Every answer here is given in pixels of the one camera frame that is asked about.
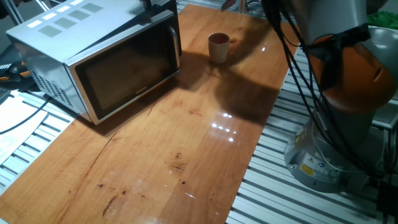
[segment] wood grain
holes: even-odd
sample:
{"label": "wood grain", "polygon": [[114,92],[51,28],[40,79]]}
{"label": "wood grain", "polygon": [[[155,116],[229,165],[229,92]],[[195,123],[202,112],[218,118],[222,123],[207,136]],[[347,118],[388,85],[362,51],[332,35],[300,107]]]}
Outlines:
{"label": "wood grain", "polygon": [[[287,64],[263,19],[188,5],[179,20],[180,74],[99,126],[75,120],[0,197],[1,218],[225,222]],[[224,65],[208,61],[213,32],[231,37]]]}

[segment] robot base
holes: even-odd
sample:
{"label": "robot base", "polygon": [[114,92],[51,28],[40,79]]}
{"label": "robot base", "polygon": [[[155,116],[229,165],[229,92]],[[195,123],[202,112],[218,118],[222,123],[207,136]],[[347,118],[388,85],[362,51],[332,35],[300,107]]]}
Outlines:
{"label": "robot base", "polygon": [[[355,150],[367,164],[376,166],[381,161],[384,135],[384,131],[371,128],[361,147]],[[289,141],[284,157],[288,170],[299,182],[320,192],[357,192],[369,178],[322,139],[313,121]]]}

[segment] cup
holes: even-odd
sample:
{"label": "cup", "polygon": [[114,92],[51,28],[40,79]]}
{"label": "cup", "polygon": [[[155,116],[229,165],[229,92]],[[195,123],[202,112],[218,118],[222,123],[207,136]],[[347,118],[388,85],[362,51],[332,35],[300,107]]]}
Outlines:
{"label": "cup", "polygon": [[208,41],[210,61],[217,64],[224,63],[229,50],[228,35],[224,33],[210,34]]}

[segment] yellow sticker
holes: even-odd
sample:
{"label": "yellow sticker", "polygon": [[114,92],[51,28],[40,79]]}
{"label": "yellow sticker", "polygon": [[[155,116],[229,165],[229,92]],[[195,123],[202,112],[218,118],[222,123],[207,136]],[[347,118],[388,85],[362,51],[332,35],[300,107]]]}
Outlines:
{"label": "yellow sticker", "polygon": [[312,177],[313,173],[315,172],[314,169],[312,169],[311,167],[309,167],[309,166],[307,166],[307,165],[305,165],[305,164],[302,164],[301,167],[300,167],[300,169],[301,169],[304,173],[310,175],[311,177]]}

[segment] slotted metal platform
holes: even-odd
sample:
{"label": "slotted metal platform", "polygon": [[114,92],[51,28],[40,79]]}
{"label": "slotted metal platform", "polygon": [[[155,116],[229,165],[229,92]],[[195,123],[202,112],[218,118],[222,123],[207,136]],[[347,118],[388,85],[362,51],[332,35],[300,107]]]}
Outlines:
{"label": "slotted metal platform", "polygon": [[[298,49],[295,58],[309,79],[308,61]],[[304,94],[313,107],[310,93]],[[387,128],[386,141],[395,139],[395,102],[389,103],[395,113],[386,118],[379,112],[373,125]],[[327,194],[314,191],[297,181],[287,170],[284,150],[310,119],[290,72],[267,120],[251,158],[243,182],[229,213],[227,223],[394,223],[376,210],[377,189],[370,186],[356,195],[346,192]]]}
{"label": "slotted metal platform", "polygon": [[[24,99],[23,103],[39,108],[45,102],[40,95],[20,93],[17,97]],[[28,139],[0,165],[0,195],[43,153],[46,148],[75,119],[53,103],[44,108],[47,116]]]}

